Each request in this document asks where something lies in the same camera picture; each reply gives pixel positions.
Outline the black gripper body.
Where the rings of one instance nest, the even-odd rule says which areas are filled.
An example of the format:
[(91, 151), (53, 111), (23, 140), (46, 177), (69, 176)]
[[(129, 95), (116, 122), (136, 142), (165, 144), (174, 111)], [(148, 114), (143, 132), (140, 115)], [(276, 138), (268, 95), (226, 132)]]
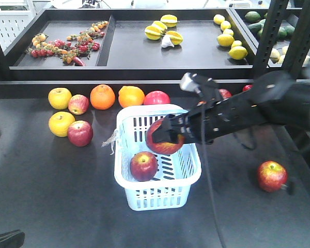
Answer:
[(189, 127), (183, 132), (185, 143), (209, 144), (217, 137), (262, 124), (263, 115), (249, 100), (248, 93), (223, 99), (211, 78), (197, 77), (201, 103), (187, 112)]

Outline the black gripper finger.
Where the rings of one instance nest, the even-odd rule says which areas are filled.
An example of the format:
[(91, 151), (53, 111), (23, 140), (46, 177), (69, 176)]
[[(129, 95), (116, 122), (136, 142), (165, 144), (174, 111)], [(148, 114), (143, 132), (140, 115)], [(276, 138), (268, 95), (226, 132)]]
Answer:
[(24, 244), (25, 233), (21, 230), (13, 230), (0, 234), (0, 248), (19, 248)]
[(153, 143), (184, 143), (185, 137), (174, 130), (164, 130), (163, 128), (156, 129), (152, 135)]
[(187, 132), (189, 127), (188, 114), (168, 114), (163, 118), (161, 127), (165, 132)]

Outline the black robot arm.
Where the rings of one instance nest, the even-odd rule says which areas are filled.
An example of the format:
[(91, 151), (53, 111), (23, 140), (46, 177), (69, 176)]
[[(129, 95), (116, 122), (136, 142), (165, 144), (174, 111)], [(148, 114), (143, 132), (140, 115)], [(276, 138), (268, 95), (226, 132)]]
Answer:
[(202, 103), (189, 112), (169, 114), (146, 138), (152, 143), (209, 144), (215, 138), (256, 125), (289, 125), (310, 132), (310, 83), (298, 83), (285, 71), (257, 78), (251, 89), (224, 99), (211, 78), (186, 73), (180, 88), (196, 92)]

